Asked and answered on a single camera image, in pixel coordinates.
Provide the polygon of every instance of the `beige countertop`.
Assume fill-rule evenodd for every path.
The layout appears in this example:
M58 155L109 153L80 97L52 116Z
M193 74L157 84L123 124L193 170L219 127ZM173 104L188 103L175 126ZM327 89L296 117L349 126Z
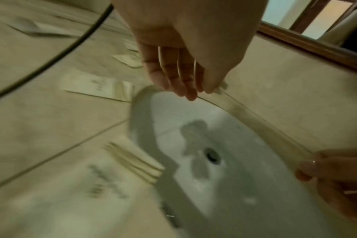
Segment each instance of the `beige countertop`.
M43 23L84 31L87 25L0 2L0 16L24 16ZM110 139L127 134L130 103L64 92L58 82L67 68L149 85L142 69L131 69L112 54L127 53L129 36L100 29L79 49L33 82L0 100L0 204L39 180L79 163ZM0 21L0 88L17 80L67 47L72 38L30 37ZM231 113L260 135L295 168L309 152L225 93L201 97ZM324 206L345 237L357 228ZM175 237L152 198L137 204L123 238Z

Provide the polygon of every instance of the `sink basin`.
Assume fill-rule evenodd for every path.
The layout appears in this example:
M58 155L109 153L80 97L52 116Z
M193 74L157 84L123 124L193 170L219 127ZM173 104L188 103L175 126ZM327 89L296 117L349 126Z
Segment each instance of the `sink basin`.
M339 237L281 158L211 103L145 93L130 133L166 167L155 188L190 238Z

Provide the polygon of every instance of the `white sink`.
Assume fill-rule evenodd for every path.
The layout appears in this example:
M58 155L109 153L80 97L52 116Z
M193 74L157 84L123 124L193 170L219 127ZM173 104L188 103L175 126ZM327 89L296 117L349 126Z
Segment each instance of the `white sink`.
M280 157L217 106L146 94L130 130L166 167L156 190L190 238L339 237Z

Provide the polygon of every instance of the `hand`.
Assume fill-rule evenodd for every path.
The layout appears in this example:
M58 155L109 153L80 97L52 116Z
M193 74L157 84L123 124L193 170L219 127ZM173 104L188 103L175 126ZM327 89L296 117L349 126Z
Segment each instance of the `hand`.
M151 81L195 100L241 62L268 0L112 0Z
M295 175L301 181L317 178L325 202L357 222L357 149L317 152L312 161L300 164Z

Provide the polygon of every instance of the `black wire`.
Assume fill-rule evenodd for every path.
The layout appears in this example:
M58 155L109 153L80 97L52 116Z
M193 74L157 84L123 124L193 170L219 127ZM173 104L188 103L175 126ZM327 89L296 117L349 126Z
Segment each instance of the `black wire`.
M108 16L112 13L113 6L109 5L107 9L101 14L99 19L78 39L76 42L72 43L69 47L63 50L61 53L53 57L51 60L46 62L43 66L36 69L35 71L31 72L29 75L25 76L24 78L18 80L17 82L7 86L6 88L0 90L0 98L12 93L13 91L21 88L23 85L28 83L29 81L33 80L50 67L55 65L58 61L63 59L65 56L70 54L73 50L75 50L78 46L80 46L85 40L87 40L99 27L100 25L108 18Z

